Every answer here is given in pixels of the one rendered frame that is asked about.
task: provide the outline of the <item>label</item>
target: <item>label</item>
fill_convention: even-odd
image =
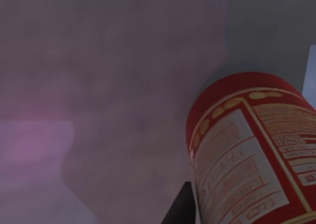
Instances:
[[[316,112],[282,79],[240,73],[209,86],[187,144],[203,224],[316,222]]]

